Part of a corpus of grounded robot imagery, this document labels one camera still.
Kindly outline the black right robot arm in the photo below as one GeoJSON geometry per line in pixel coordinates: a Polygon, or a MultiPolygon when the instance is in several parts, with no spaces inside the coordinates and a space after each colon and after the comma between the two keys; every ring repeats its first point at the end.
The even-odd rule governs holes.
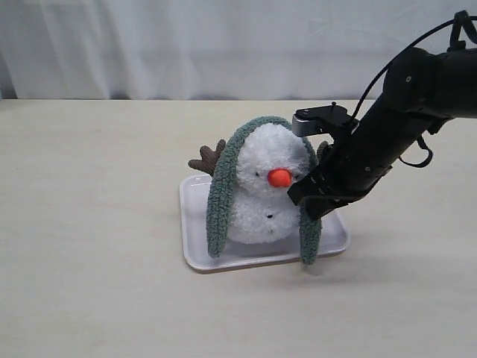
{"type": "Polygon", "coordinates": [[[288,196],[319,219],[366,196],[424,133],[475,117],[476,50],[430,54],[410,48],[392,61],[382,94],[360,120],[337,104],[295,112],[296,136],[329,134],[333,143],[288,196]]]}

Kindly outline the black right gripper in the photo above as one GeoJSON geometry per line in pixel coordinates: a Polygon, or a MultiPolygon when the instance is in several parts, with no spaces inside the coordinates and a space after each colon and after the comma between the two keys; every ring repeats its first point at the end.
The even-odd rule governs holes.
{"type": "Polygon", "coordinates": [[[363,199],[395,162],[395,124],[362,122],[320,161],[316,175],[293,183],[288,197],[312,220],[363,199]]]}

